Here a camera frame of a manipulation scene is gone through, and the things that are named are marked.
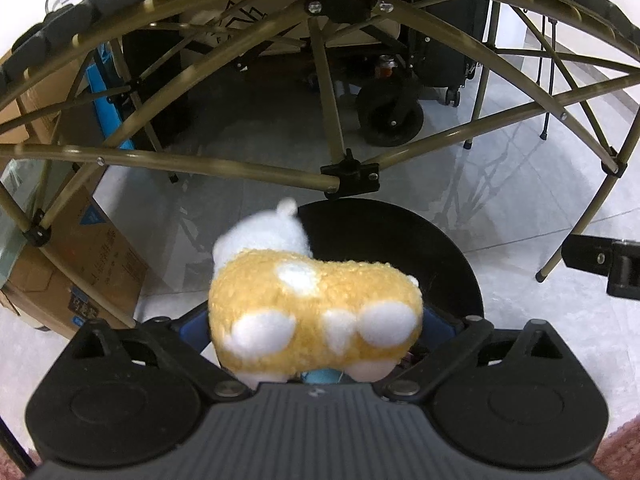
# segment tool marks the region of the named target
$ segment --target cardboard box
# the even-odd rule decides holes
[[[146,263],[87,190],[81,189],[73,197],[53,222],[51,232],[50,244],[62,259],[122,312],[132,316],[145,279]],[[67,338],[87,319],[95,317],[107,320],[114,328],[124,328],[73,285],[40,250],[28,245],[2,291],[18,312]]]

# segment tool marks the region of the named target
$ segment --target black bracket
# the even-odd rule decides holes
[[[609,151],[611,152],[611,156],[613,160],[615,160],[616,164],[618,165],[618,170],[614,173],[607,166],[604,165],[604,162],[602,162],[600,164],[602,167],[602,171],[604,171],[609,176],[614,176],[615,178],[622,178],[622,175],[625,174],[626,167],[628,166],[628,164],[626,162],[620,162],[618,158],[618,152],[613,148],[613,146],[609,146]]]
[[[335,192],[324,194],[329,200],[344,196],[374,193],[380,189],[380,167],[377,164],[362,164],[353,158],[351,149],[338,164],[323,166],[320,173],[336,176],[340,179],[340,187]]]
[[[569,235],[562,244],[567,267],[607,276],[607,294],[640,300],[640,244],[594,236]]]
[[[28,231],[22,233],[24,237],[27,238],[29,245],[34,247],[42,247],[51,240],[51,227],[45,229],[40,225],[43,216],[44,211],[42,209],[38,209],[35,215],[33,215],[31,227]]]
[[[376,1],[307,0],[305,9],[311,16],[326,16],[334,23],[360,23],[371,16],[371,9],[373,9]]]

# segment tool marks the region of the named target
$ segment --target metal frame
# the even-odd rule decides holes
[[[633,152],[633,149],[638,143],[638,139],[640,137],[639,114],[631,127],[624,145],[620,149],[620,153],[616,155],[615,151],[613,151],[607,144],[604,132],[587,103],[588,99],[640,84],[640,69],[610,60],[556,52],[555,48],[549,44],[544,35],[537,30],[530,19],[520,10],[529,9],[548,16],[553,20],[559,20],[563,23],[567,23],[605,41],[606,43],[609,43],[622,52],[625,52],[633,59],[640,61],[640,52],[635,44],[625,38],[622,38],[599,16],[593,15],[593,13],[576,6],[572,2],[565,0],[491,0],[494,4],[492,6],[492,15],[490,20],[489,41],[486,45],[479,43],[455,27],[452,27],[433,15],[421,10],[429,5],[447,0],[423,0],[414,4],[408,4],[401,0],[379,0],[379,2],[392,4],[392,8],[390,8],[389,5],[386,5],[383,11],[380,6],[375,6],[373,9],[373,16],[364,22],[348,25],[344,28],[339,28],[340,25],[333,22],[327,22],[323,30],[319,27],[318,19],[315,16],[310,16],[306,12],[303,0],[297,0],[285,9],[280,10],[279,12],[274,12],[260,22],[253,23],[242,30],[222,30],[222,28],[220,28],[220,24],[224,17],[237,12],[245,5],[254,3],[255,0],[234,0],[238,1],[238,3],[204,25],[151,25],[152,23],[157,23],[159,20],[180,12],[206,8],[209,4],[216,1],[220,0],[147,0],[137,6],[126,9],[112,18],[100,22],[87,33],[76,36],[68,47],[59,51],[44,65],[35,68],[34,70],[27,70],[24,78],[12,84],[7,94],[0,97],[0,109],[2,109],[13,99],[28,90],[31,86],[66,65],[68,62],[77,58],[85,58],[86,63],[86,60],[90,59],[92,51],[101,43],[111,43],[111,47],[114,52],[114,62],[116,63],[117,68],[121,71],[120,75],[123,76],[126,81],[129,81],[130,74],[126,67],[126,63],[124,63],[124,57],[120,51],[120,45],[117,38],[122,34],[137,28],[170,27],[181,28],[187,32],[187,36],[179,44],[165,53],[164,56],[143,72],[141,77],[142,80],[147,78],[170,57],[185,48],[197,34],[211,31],[222,32],[225,35],[230,32],[233,33],[232,35],[230,34],[230,38],[227,41],[220,43],[217,47],[213,48],[210,53],[202,56],[199,60],[165,85],[164,88],[156,92],[156,94],[150,97],[145,103],[140,102],[139,98],[136,99],[134,97],[137,95],[136,92],[130,92],[131,88],[128,86],[112,89],[106,92],[76,97],[77,85],[74,84],[72,91],[69,92],[68,97],[64,102],[53,104],[41,110],[36,110],[31,114],[0,124],[0,133],[3,133],[21,124],[29,123],[36,118],[90,102],[101,96],[114,95],[123,92],[130,92],[132,94],[132,100],[134,101],[136,110],[122,123],[116,132],[114,132],[113,135],[105,141],[101,148],[58,146],[56,133],[54,133],[54,136],[56,137],[55,142],[50,146],[39,144],[18,144],[13,146],[0,145],[0,156],[12,156],[14,158],[39,158],[47,161],[70,160],[84,163],[80,170],[69,181],[67,186],[62,190],[62,192],[60,192],[58,197],[56,197],[52,202],[49,209],[45,212],[45,215],[40,222],[40,225],[43,228],[47,228],[51,225],[55,217],[66,205],[73,194],[95,171],[98,170],[100,166],[105,164],[144,167],[165,171],[185,171],[189,173],[222,177],[248,178],[265,182],[274,182],[277,184],[283,184],[284,186],[297,186],[324,192],[335,192],[340,186],[340,179],[335,176],[314,174],[289,168],[276,168],[261,164],[221,160],[210,157],[161,153],[160,145],[156,142],[157,138],[150,126],[150,120],[166,106],[171,104],[171,102],[180,97],[180,95],[187,92],[194,85],[208,77],[211,73],[215,72],[222,66],[233,62],[257,45],[264,43],[265,41],[279,41],[281,43],[302,46],[304,43],[303,41],[296,38],[286,38],[284,33],[303,22],[308,23],[310,31],[310,46],[314,56],[316,70],[318,72],[324,129],[327,136],[331,161],[334,164],[343,160],[346,150],[340,128],[333,82],[326,57],[325,43],[344,37],[355,30],[374,25],[375,23],[379,23],[387,19],[395,20],[402,25],[414,28],[429,38],[440,41],[441,43],[462,52],[466,56],[469,56],[471,59],[481,62],[482,73],[478,96],[476,98],[473,115],[469,123],[461,124],[460,126],[450,128],[444,132],[388,150],[385,153],[366,161],[366,163],[377,163],[381,171],[405,160],[415,158],[416,156],[450,146],[457,142],[465,140],[470,142],[474,137],[548,112],[558,118],[559,121],[572,131],[585,145],[587,145],[598,157],[598,162],[601,162],[603,167],[607,168],[609,171],[609,174],[600,187],[600,190],[572,231],[572,233],[575,234],[583,231],[588,222],[593,219],[593,216],[602,206],[602,203],[611,192],[615,182],[619,179],[618,176],[616,176],[616,173],[626,166],[629,156]],[[506,50],[495,47],[495,35],[498,27],[500,4],[507,4],[516,7],[516,13],[520,15],[521,19],[523,19],[527,24],[527,27],[529,27],[533,34],[536,35],[542,45],[542,50]],[[553,63],[567,79],[572,90],[556,95],[552,95],[544,91],[536,84],[536,82],[527,78],[501,57],[507,54],[516,56],[534,56],[540,57],[541,59],[545,57],[551,58]],[[624,72],[627,75],[606,82],[596,83],[584,88],[578,88],[568,69],[564,65],[565,61],[587,63],[595,66],[601,66],[603,68],[612,68],[614,70]],[[490,72],[495,72],[502,78],[511,82],[525,94],[529,95],[534,102],[479,118],[484,94],[486,92],[486,83]],[[596,137],[592,136],[591,133],[566,110],[567,106],[576,103],[580,103],[587,113]],[[124,140],[129,139],[140,128],[145,128],[147,135],[152,140],[153,146],[157,149],[157,153],[115,149]],[[45,182],[46,177],[44,176],[42,179],[43,185]],[[2,186],[0,186],[0,206],[2,206],[4,211],[15,221],[18,228],[24,232],[30,229],[31,220],[23,211],[21,211],[19,206]],[[40,247],[40,250],[50,261],[52,261],[53,264],[55,264],[57,268],[64,272],[76,285],[82,288],[89,297],[96,301],[96,303],[103,306],[108,312],[120,319],[125,325],[132,326],[133,320],[131,318],[119,313],[106,298],[102,297],[100,293],[95,290],[94,287],[85,282],[85,280],[74,273],[73,270],[69,269],[49,246]],[[543,280],[546,278],[549,272],[551,272],[558,263],[559,259],[560,251],[558,250],[543,269],[540,270],[538,273],[538,279]]]

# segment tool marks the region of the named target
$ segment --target suitcase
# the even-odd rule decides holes
[[[482,41],[489,12],[488,0],[451,0],[425,10],[433,16],[450,23],[478,41]],[[403,27],[409,46],[410,64],[420,82],[429,87],[447,88],[446,104],[460,103],[461,86],[466,79],[472,79],[476,71],[476,61],[438,41],[431,40],[413,29]]]

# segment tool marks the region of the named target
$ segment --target white plush spot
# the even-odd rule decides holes
[[[252,360],[284,350],[296,330],[296,317],[277,310],[245,314],[225,335],[224,346],[236,356]]]
[[[276,211],[284,216],[293,216],[298,212],[298,204],[292,198],[283,198],[278,202]]]
[[[418,317],[401,301],[379,301],[365,306],[358,316],[358,332],[372,346],[389,348],[404,343]]]
[[[359,383],[374,383],[388,376],[395,367],[396,362],[391,359],[358,361],[347,366],[344,373]]]
[[[357,318],[348,310],[335,308],[322,314],[324,340],[329,350],[336,355],[343,355],[356,331]]]
[[[318,276],[312,266],[304,262],[284,262],[276,268],[276,275],[300,296],[314,296],[318,293]]]
[[[285,374],[270,374],[268,372],[265,373],[256,373],[250,374],[248,372],[236,372],[236,378],[241,382],[246,384],[252,390],[255,390],[260,383],[286,383],[289,380],[289,377]]]

